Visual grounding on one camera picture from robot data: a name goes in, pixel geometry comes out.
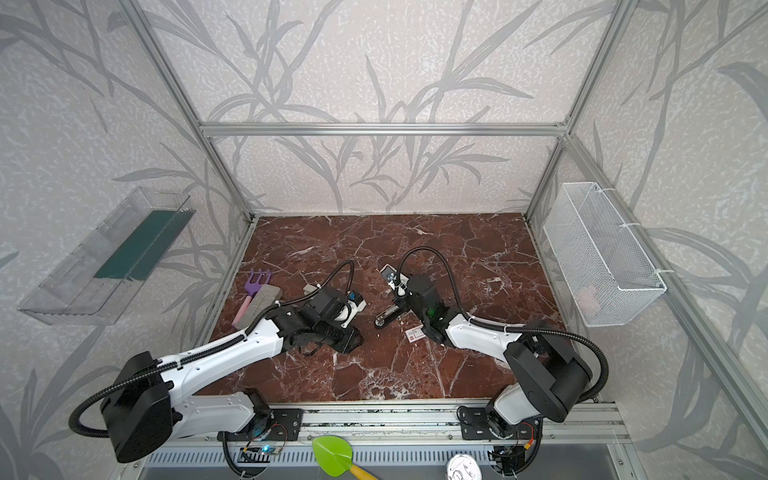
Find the pink handle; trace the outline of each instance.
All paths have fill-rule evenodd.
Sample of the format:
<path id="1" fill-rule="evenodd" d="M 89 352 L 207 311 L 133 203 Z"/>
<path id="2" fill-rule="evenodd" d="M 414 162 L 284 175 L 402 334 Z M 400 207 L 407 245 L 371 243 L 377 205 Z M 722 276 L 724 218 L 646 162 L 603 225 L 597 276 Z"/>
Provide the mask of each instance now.
<path id="1" fill-rule="evenodd" d="M 248 310 L 248 306 L 250 305 L 250 301 L 253 300 L 252 296 L 245 297 L 245 300 L 243 300 L 243 305 L 240 305 L 240 310 L 237 310 L 237 315 L 235 315 L 235 319 L 232 320 L 232 325 L 234 325 L 237 328 L 237 323 L 240 321 L 240 317 L 245 315 L 245 311 Z"/>

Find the tin can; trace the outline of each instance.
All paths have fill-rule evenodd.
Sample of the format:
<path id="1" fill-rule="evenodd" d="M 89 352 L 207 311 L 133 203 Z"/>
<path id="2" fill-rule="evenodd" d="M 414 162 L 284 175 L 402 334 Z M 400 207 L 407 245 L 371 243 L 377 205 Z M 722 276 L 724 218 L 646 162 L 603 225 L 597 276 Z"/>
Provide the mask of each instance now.
<path id="1" fill-rule="evenodd" d="M 448 480 L 482 480 L 480 465 L 465 453 L 454 455 L 448 460 Z"/>

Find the green shovel blade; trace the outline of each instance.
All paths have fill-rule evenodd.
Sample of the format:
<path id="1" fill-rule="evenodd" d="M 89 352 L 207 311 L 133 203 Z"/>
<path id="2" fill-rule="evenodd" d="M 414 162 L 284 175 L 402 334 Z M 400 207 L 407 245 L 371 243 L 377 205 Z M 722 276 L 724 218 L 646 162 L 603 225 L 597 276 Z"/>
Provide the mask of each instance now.
<path id="1" fill-rule="evenodd" d="M 312 439 L 315 459 L 325 473 L 338 477 L 352 466 L 352 446 L 333 435 Z"/>

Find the red marble tabletop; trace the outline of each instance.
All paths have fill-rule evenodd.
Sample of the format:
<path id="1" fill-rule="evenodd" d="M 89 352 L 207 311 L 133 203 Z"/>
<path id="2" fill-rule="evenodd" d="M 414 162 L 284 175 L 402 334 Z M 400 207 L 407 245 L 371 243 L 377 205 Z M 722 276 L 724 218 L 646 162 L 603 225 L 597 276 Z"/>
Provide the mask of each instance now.
<path id="1" fill-rule="evenodd" d="M 426 338 L 409 343 L 405 331 L 419 325 L 412 313 L 384 329 L 373 327 L 376 315 L 392 305 L 379 269 L 397 266 L 401 255 L 419 245 L 448 257 L 469 312 L 510 323 L 545 319 L 564 329 L 520 214 L 263 217 L 212 338 L 235 331 L 231 321 L 246 295 L 251 267 L 270 268 L 271 283 L 283 289 L 284 299 L 293 299 L 303 295 L 305 284 L 322 282 L 339 262 L 353 259 L 353 289 L 368 303 L 353 320 L 364 343 L 349 355 L 328 346 L 312 357 L 292 350 L 253 363 L 199 394 L 255 387 L 268 402 L 472 398 L 493 396 L 513 383 L 509 370 L 489 356 L 446 349 Z M 448 276 L 429 252 L 411 256 L 403 271 L 431 275 L 452 304 Z M 343 290 L 346 278 L 343 270 L 331 285 Z"/>

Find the gray floor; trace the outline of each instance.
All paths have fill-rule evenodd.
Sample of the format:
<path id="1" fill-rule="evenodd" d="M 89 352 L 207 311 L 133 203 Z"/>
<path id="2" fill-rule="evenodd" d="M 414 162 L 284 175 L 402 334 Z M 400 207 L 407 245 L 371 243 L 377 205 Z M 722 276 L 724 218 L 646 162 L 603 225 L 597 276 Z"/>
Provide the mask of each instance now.
<path id="1" fill-rule="evenodd" d="M 366 466 L 365 470 L 379 480 L 445 480 L 445 468 L 438 466 Z M 482 467 L 483 478 L 504 478 L 490 467 Z M 228 468 L 146 468 L 141 480 L 234 480 L 237 475 Z M 267 468 L 259 480 L 327 480 L 330 477 L 319 467 Z M 354 480 L 351 473 L 337 477 Z M 551 478 L 553 480 L 617 480 L 611 457 L 605 445 L 546 445 L 539 450 L 533 464 L 518 478 Z"/>

